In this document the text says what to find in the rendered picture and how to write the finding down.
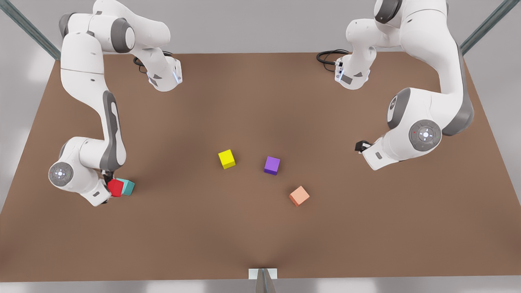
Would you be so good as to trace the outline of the yellow wooden cube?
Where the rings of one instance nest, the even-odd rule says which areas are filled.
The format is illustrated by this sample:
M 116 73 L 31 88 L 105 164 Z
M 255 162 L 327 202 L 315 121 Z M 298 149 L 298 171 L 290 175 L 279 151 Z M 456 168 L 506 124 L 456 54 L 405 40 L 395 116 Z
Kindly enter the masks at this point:
M 236 165 L 236 161 L 235 161 L 232 151 L 230 149 L 218 153 L 218 156 L 220 159 L 220 163 L 222 164 L 224 169 L 228 169 L 228 168 Z

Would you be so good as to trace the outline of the red wooden cube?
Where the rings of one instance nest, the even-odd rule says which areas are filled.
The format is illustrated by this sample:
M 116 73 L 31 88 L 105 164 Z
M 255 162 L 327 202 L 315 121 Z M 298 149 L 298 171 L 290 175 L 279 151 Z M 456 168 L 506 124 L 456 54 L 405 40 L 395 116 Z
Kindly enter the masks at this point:
M 124 182 L 122 182 L 118 179 L 115 179 L 115 178 L 111 179 L 107 183 L 107 187 L 110 191 L 111 196 L 117 197 L 117 198 L 121 197 L 124 185 L 125 185 Z

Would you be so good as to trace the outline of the teal wooden cube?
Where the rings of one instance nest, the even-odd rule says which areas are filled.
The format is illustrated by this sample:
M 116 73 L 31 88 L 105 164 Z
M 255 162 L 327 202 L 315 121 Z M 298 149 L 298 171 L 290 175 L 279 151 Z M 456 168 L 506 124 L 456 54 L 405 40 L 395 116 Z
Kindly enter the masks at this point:
M 127 179 L 121 179 L 121 178 L 116 178 L 116 180 L 119 180 L 120 182 L 122 182 L 122 185 L 121 185 L 121 187 L 122 187 L 121 194 L 122 195 L 131 195 L 132 194 L 132 191 L 135 186 L 134 182 L 127 180 Z

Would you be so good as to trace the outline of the salmon wooden cube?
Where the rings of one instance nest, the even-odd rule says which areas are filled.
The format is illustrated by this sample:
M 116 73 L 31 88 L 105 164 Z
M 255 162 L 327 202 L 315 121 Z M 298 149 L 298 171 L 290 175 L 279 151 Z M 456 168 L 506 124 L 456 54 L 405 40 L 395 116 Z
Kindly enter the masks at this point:
M 292 191 L 289 195 L 289 199 L 293 202 L 293 204 L 298 207 L 303 202 L 305 202 L 310 195 L 307 193 L 307 191 L 303 188 L 303 186 L 299 186 L 297 189 Z

